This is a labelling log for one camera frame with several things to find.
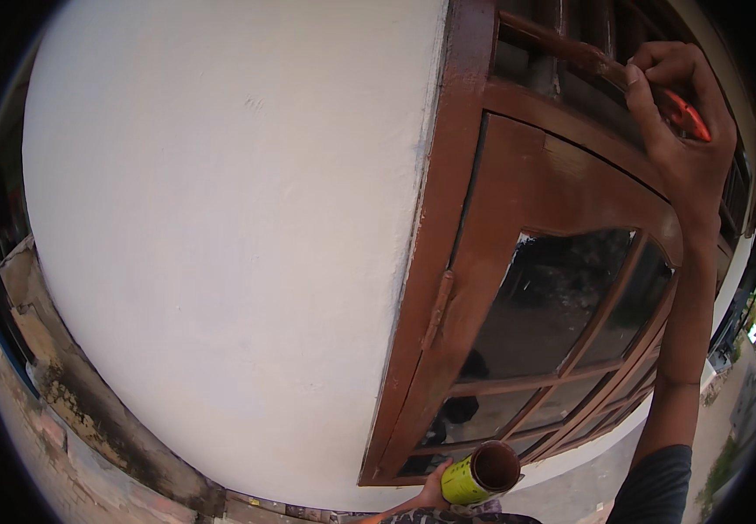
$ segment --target yellow-green paint can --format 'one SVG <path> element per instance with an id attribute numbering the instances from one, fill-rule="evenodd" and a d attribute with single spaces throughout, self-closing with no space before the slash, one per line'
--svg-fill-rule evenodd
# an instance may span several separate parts
<path id="1" fill-rule="evenodd" d="M 514 450 L 489 440 L 445 469 L 442 496 L 458 506 L 476 504 L 512 489 L 519 477 L 520 460 Z"/>

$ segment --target window hinge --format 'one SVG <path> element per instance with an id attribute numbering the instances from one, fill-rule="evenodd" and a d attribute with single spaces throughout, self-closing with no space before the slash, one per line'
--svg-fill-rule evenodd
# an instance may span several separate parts
<path id="1" fill-rule="evenodd" d="M 425 331 L 425 338 L 421 341 L 421 351 L 427 351 L 433 344 L 435 339 L 435 332 L 439 329 L 439 325 L 442 323 L 442 316 L 445 313 L 445 306 L 447 305 L 447 298 L 451 294 L 453 288 L 453 271 L 448 269 L 442 275 L 442 283 L 439 284 L 439 294 L 435 297 L 435 304 L 431 311 L 431 321 L 427 325 Z"/>

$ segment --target person's left hand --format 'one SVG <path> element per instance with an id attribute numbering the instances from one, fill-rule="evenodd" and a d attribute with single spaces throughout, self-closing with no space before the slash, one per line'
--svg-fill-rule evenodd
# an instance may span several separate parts
<path id="1" fill-rule="evenodd" d="M 451 503 L 442 496 L 442 474 L 451 464 L 453 464 L 453 458 L 439 464 L 439 467 L 427 476 L 425 487 L 414 498 L 417 507 L 435 507 L 438 510 L 446 510 L 451 507 Z"/>

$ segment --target sleeve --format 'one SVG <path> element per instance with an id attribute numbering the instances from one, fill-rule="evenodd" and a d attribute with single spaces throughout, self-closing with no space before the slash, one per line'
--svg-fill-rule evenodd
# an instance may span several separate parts
<path id="1" fill-rule="evenodd" d="M 607 524 L 679 524 L 687 505 L 692 448 L 658 449 L 628 472 Z"/>

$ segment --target hand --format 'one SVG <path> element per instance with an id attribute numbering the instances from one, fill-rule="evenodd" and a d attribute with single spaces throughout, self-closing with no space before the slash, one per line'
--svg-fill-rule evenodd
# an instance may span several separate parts
<path id="1" fill-rule="evenodd" d="M 427 476 L 425 487 L 414 498 L 416 507 L 435 507 L 440 510 L 451 507 L 451 503 L 442 496 L 442 475 L 451 464 L 453 464 L 453 458 L 439 464 L 439 467 Z"/>
<path id="2" fill-rule="evenodd" d="M 628 110 L 643 133 L 649 160 L 666 185 L 684 242 L 715 241 L 721 192 L 736 148 L 736 124 L 707 59 L 693 44 L 647 42 L 628 61 L 625 74 Z M 657 111 L 649 81 L 666 87 L 691 85 L 712 141 L 677 138 Z"/>

